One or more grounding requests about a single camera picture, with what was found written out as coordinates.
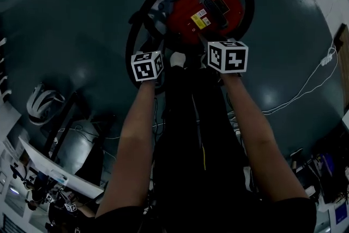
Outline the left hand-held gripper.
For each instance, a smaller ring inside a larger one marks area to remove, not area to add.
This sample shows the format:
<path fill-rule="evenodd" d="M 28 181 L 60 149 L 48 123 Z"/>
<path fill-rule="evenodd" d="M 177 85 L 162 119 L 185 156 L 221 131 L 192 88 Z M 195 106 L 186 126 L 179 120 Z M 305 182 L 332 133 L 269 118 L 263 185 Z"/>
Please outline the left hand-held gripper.
<path fill-rule="evenodd" d="M 156 80 L 164 70 L 162 53 L 153 51 L 132 55 L 131 67 L 136 82 Z"/>

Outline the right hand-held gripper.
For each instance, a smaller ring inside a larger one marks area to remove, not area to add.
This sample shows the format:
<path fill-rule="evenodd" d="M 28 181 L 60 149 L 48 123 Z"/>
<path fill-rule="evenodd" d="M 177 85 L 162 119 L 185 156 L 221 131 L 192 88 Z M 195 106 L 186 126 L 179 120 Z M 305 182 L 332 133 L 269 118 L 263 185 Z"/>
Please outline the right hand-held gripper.
<path fill-rule="evenodd" d="M 248 65 L 249 48 L 241 41 L 209 41 L 198 34 L 207 48 L 207 65 L 221 74 L 244 73 Z"/>

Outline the person's right forearm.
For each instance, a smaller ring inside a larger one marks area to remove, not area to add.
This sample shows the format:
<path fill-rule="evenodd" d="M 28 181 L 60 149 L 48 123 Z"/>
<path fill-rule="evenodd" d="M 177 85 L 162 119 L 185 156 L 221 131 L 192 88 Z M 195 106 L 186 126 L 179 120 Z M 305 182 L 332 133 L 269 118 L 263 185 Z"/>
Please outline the person's right forearm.
<path fill-rule="evenodd" d="M 272 128 L 239 76 L 221 74 L 259 190 L 276 202 L 309 196 L 280 152 Z"/>

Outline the person's left forearm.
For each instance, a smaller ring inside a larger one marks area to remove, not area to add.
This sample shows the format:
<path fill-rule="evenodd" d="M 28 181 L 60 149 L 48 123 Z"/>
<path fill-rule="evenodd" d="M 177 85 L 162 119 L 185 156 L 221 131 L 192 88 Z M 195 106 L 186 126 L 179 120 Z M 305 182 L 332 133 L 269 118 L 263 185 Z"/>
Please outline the person's left forearm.
<path fill-rule="evenodd" d="M 125 118 L 111 177 L 96 216 L 129 206 L 142 206 L 149 189 L 155 82 L 141 84 Z"/>

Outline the red vacuum cleaner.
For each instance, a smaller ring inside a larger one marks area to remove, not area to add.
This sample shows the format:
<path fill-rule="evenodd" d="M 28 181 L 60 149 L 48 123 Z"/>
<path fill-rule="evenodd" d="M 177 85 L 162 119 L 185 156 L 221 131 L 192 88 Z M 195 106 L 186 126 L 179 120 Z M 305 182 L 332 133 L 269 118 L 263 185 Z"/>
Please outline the red vacuum cleaner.
<path fill-rule="evenodd" d="M 245 18 L 244 0 L 158 0 L 149 16 L 157 16 L 166 36 L 186 46 L 198 45 L 200 36 L 228 37 Z"/>

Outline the person's left white shoe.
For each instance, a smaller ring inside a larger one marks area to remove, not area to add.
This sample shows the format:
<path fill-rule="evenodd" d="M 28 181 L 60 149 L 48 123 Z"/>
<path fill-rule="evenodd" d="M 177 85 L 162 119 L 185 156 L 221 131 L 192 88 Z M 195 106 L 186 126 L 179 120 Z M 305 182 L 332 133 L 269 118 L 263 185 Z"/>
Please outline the person's left white shoe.
<path fill-rule="evenodd" d="M 170 57 L 170 66 L 184 68 L 185 61 L 186 61 L 185 54 L 180 52 L 174 52 Z"/>

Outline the person's black clothing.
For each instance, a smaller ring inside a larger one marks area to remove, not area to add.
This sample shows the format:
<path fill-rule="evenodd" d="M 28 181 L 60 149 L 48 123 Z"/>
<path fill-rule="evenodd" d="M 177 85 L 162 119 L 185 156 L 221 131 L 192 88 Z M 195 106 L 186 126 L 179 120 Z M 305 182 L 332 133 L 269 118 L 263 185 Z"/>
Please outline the person's black clothing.
<path fill-rule="evenodd" d="M 310 198 L 274 202 L 259 190 L 208 68 L 170 66 L 166 108 L 144 203 L 96 216 L 89 232 L 314 233 Z"/>

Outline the grey white headset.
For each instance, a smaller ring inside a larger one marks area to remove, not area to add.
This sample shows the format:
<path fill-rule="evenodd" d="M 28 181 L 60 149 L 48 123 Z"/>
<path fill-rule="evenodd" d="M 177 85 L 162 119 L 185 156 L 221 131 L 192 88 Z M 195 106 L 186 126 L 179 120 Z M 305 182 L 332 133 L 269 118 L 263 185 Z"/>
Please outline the grey white headset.
<path fill-rule="evenodd" d="M 58 91 L 40 83 L 26 104 L 29 121 L 36 126 L 42 126 L 55 117 L 64 104 L 65 98 Z"/>

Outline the white marble table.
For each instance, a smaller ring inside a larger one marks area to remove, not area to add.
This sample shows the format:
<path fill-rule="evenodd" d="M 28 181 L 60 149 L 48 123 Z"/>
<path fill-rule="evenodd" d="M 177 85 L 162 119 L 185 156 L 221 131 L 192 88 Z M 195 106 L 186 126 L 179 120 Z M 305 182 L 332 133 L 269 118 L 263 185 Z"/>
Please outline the white marble table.
<path fill-rule="evenodd" d="M 31 161 L 35 167 L 45 175 L 50 177 L 51 171 L 55 170 L 68 178 L 67 187 L 84 195 L 91 199 L 96 198 L 98 195 L 104 192 L 102 187 L 99 187 L 95 184 L 92 184 L 74 174 L 71 174 L 65 171 L 62 167 L 54 163 L 51 159 L 44 156 L 38 150 L 36 150 L 32 145 L 25 141 L 22 137 L 19 136 L 19 140 L 29 155 Z"/>

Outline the spare hand-held gripper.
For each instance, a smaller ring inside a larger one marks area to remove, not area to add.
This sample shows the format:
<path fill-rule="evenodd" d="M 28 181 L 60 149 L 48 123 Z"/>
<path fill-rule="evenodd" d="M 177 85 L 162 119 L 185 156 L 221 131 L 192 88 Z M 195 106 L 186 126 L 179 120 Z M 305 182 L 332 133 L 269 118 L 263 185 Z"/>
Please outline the spare hand-held gripper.
<path fill-rule="evenodd" d="M 47 202 L 53 203 L 58 208 L 65 209 L 71 213 L 77 211 L 77 206 L 73 202 L 74 197 L 75 194 L 73 192 L 65 192 L 61 189 L 46 194 Z"/>

